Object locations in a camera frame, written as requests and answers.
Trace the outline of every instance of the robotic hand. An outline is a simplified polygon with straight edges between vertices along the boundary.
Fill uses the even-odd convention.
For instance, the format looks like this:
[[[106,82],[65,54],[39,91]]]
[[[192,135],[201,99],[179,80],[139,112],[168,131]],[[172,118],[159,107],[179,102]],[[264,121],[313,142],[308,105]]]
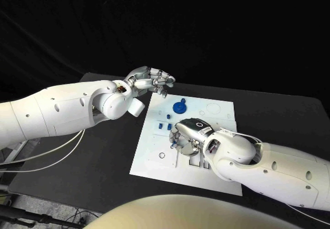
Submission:
[[[139,116],[145,104],[136,99],[148,90],[166,98],[165,85],[176,79],[148,66],[122,80],[58,85],[0,104],[0,149],[29,139],[73,134],[129,111]]]
[[[286,204],[330,211],[329,161],[227,129],[215,131],[198,118],[182,120],[175,129],[172,148],[186,156],[204,153],[222,180],[243,183]]]

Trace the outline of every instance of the table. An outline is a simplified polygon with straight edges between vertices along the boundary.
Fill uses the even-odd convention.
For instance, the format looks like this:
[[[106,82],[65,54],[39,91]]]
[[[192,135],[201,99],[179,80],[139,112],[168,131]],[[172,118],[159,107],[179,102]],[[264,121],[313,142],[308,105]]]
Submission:
[[[123,77],[88,73],[81,81],[119,80]],[[293,147],[330,160],[330,120],[322,102],[309,97],[269,94],[176,83],[171,94],[233,101],[238,131],[264,142]],[[139,198],[162,194],[191,194],[215,198],[287,220],[303,228],[325,226],[295,212],[286,204],[243,187],[244,197],[130,175],[130,168],[145,123],[152,93],[139,99],[146,109],[139,118],[127,113],[119,120],[101,122],[87,129],[73,155],[55,166],[34,173],[18,174],[9,191],[21,195],[107,212]],[[47,137],[34,155],[63,145],[74,135]],[[73,142],[55,153],[31,160],[22,170],[58,161],[75,146]],[[305,209],[325,219],[329,212]]]

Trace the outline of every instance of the black curtain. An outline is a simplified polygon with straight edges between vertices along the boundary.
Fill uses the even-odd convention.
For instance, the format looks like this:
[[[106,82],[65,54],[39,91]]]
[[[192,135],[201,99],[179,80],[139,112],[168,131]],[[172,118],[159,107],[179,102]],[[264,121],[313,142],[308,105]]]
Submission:
[[[3,0],[0,99],[148,65],[178,82],[312,96],[329,109],[320,16],[218,1]]]

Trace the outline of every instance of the blue knob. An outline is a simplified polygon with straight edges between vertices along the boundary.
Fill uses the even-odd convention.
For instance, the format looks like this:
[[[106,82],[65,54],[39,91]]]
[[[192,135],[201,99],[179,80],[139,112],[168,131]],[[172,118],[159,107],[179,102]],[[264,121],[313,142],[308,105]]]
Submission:
[[[186,100],[182,99],[181,102],[175,103],[173,105],[173,111],[178,113],[178,114],[184,114],[188,110],[188,106],[186,106]]]

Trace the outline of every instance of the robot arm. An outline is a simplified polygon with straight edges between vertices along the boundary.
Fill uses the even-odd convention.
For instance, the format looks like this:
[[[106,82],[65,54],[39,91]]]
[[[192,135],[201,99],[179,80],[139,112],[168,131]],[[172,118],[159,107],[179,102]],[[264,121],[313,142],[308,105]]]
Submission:
[[[148,90],[166,98],[165,85],[175,78],[148,66],[126,79],[58,85],[0,104],[0,149],[34,138],[73,134],[129,111],[139,116],[145,104],[136,99]]]
[[[330,162],[325,159],[284,146],[253,144],[238,133],[215,131],[195,118],[176,124],[171,142],[188,156],[204,153],[225,181],[243,183],[293,206],[330,211]]]

